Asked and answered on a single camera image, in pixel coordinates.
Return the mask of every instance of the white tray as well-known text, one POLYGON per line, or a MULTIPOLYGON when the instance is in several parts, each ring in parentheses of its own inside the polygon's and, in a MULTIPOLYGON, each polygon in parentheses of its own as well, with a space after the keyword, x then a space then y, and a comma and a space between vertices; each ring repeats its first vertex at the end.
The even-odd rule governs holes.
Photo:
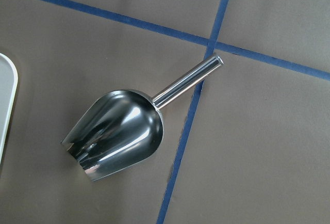
POLYGON ((15 65, 7 56, 0 53, 0 163, 17 82, 15 65))

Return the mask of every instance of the grout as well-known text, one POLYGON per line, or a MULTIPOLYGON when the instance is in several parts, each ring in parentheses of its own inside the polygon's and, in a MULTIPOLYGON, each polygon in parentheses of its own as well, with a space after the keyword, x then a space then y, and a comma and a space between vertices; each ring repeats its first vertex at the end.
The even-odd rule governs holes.
POLYGON ((311 75, 314 77, 318 77, 318 78, 322 78, 322 79, 330 81, 330 73, 328 73, 328 72, 310 68, 310 67, 307 67, 307 66, 304 66, 304 65, 301 65, 298 63, 293 63, 293 62, 290 62, 287 60, 271 57, 271 56, 261 54, 258 52, 249 51, 249 50, 242 49, 242 48, 239 48, 239 47, 236 47, 233 45, 225 44, 222 42, 217 42, 216 41, 217 37, 215 36, 216 31, 214 31, 214 35, 212 37, 210 37, 210 39, 207 39, 207 38, 193 35, 190 33, 186 33, 183 31, 175 30, 172 28, 164 27, 161 25, 153 24, 153 23, 146 22, 146 21, 139 20, 139 19, 134 19, 129 16, 121 15, 121 14, 118 14, 118 13, 115 13, 112 11, 99 9, 96 7, 88 6, 88 5, 70 1, 70 0, 40 0, 40 1, 52 3, 52 4, 55 4, 58 6, 62 6, 62 7, 67 7, 70 9, 74 9, 77 11, 81 11, 81 12, 95 15, 98 17, 102 17, 105 19, 113 20, 113 21, 116 21, 119 23, 128 24, 128 25, 135 26, 135 27, 138 27, 141 29, 146 29, 146 30, 153 31, 153 32, 156 32, 159 34, 178 38, 181 40, 189 41, 189 42, 196 43, 196 44, 203 45, 203 46, 208 46, 209 43, 212 42, 212 43, 216 44, 215 48, 218 50, 221 50, 221 51, 229 52, 232 54, 237 54, 240 56, 245 56, 250 59, 262 61, 262 62, 265 62, 268 64, 272 64, 275 66, 279 66, 282 68, 286 68, 289 70, 308 74, 308 75, 311 75))
MULTIPOLYGON (((218 11, 216 14, 216 18, 214 20, 213 23, 213 28, 210 34, 210 38, 208 40, 207 43, 207 47, 206 47, 206 52, 204 55, 204 59, 206 59, 208 56, 210 56, 215 47, 216 47, 216 43, 217 43, 217 38, 220 32, 220 28, 221 28, 221 24, 223 21, 223 17, 225 15, 225 11, 226 11, 226 7, 228 4, 229 0, 220 0, 220 4, 218 7, 218 11)), ((179 141, 179 145, 177 148, 177 152, 175 155, 175 159, 174 159, 174 164, 173 164, 173 171, 172 171, 172 175, 170 177, 170 180, 168 181, 168 184, 166 186, 166 190, 165 190, 165 194, 164 194, 164 198, 159 210, 159 214, 158 214, 158 218, 157 218, 157 222, 156 224, 163 224, 164 220, 165 220, 165 216, 170 204, 170 200, 171 200, 171 196, 173 193, 173 189, 174 189, 174 185, 175 185, 175 181, 180 169, 180 165, 181 165, 181 161, 183 159, 183 155, 185 152, 185 148, 187 145, 187 141, 189 138, 189 133, 193 124, 193 120, 194 120, 194 116, 198 107, 198 103, 201 97, 201 93, 202 93, 202 89, 203 89, 203 84, 204 81, 200 82, 194 90, 194 93, 192 95, 192 100, 189 106, 189 110, 188 110, 188 114, 187 114, 187 119, 186 122, 184 124, 184 128, 183 128, 183 132, 179 141)))

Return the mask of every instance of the tile floor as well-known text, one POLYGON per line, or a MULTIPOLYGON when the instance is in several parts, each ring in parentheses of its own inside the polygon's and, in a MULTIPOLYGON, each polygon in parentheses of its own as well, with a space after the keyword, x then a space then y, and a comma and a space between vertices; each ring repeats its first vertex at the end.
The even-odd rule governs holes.
MULTIPOLYGON (((205 81, 177 178, 173 161, 193 90, 163 110, 155 155, 90 182, 59 142, 104 93, 153 95, 199 62, 207 43, 177 39, 175 30, 203 41, 217 36, 220 0, 71 1, 174 35, 52 0, 0 0, 0 52, 20 78, 0 167, 1 223, 328 223, 330 82, 223 51, 225 66, 205 81)), ((328 77, 327 2, 229 0, 218 41, 328 77)))

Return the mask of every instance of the scoop handle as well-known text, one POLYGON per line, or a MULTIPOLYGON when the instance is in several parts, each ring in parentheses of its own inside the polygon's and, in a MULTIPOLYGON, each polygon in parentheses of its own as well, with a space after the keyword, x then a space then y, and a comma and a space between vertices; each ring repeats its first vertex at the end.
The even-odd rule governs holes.
POLYGON ((222 65, 223 61, 220 56, 216 53, 212 54, 185 75, 170 84, 163 91, 156 94, 153 97, 154 104, 158 109, 163 108, 189 88, 201 82, 206 76, 222 65))

